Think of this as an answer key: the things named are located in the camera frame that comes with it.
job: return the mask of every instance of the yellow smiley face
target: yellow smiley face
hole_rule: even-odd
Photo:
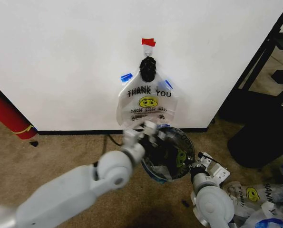
[[[143,108],[156,107],[157,105],[157,99],[152,96],[145,96],[139,100],[139,106]]]
[[[246,195],[247,195],[247,198],[250,199],[252,202],[257,202],[260,199],[259,194],[252,187],[248,187],[246,189]]]

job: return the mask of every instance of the baseboard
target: baseboard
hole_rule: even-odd
[[[183,132],[206,132],[208,128],[180,128]],[[83,134],[122,134],[122,130],[93,130],[93,131],[38,131],[39,135],[83,135]]]

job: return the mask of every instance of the hanging plastic bag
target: hanging plastic bag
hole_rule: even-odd
[[[145,120],[157,124],[169,124],[175,115],[178,97],[169,81],[156,71],[156,61],[146,57],[140,71],[131,77],[119,94],[117,122],[125,127],[134,127]]]
[[[234,203],[235,215],[243,218],[248,218],[266,201],[283,202],[283,184],[241,186],[240,182],[234,181],[225,185],[223,189]]]

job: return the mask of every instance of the beige carpet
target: beige carpet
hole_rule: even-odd
[[[276,182],[281,160],[262,171],[240,167],[227,149],[227,140],[241,126],[216,120],[206,133],[188,133],[197,152],[204,151],[231,172],[229,181],[243,185]],[[114,136],[121,141],[120,135]],[[102,153],[102,135],[36,136],[35,148],[0,123],[0,203],[19,205],[40,185],[80,165],[97,161]],[[107,150],[116,150],[110,140]],[[164,185],[152,180],[139,165],[121,190],[107,193],[95,205],[60,225],[62,228],[200,228],[192,212],[189,175]],[[185,207],[182,200],[190,207]]]

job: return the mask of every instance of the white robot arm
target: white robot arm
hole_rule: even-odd
[[[217,162],[209,169],[214,161],[212,157],[207,153],[198,156],[198,161],[190,165],[193,212],[204,226],[228,228],[234,216],[234,205],[227,193],[220,189],[220,184],[230,172]]]
[[[155,143],[156,132],[156,124],[152,122],[145,122],[142,132],[125,130],[121,151],[107,152],[98,163],[79,166],[44,184],[17,209],[0,206],[0,228],[53,228],[91,207],[104,193],[124,187],[145,155],[140,140]],[[194,211],[203,225],[206,221],[213,228],[227,228],[233,217],[233,204],[229,204],[230,198],[219,188],[217,175],[223,175],[224,170],[217,168],[214,175],[209,175],[205,173],[209,164],[202,158],[191,165],[195,171],[191,171],[196,193],[192,198]],[[220,207],[229,207],[223,209],[229,213],[222,215]]]

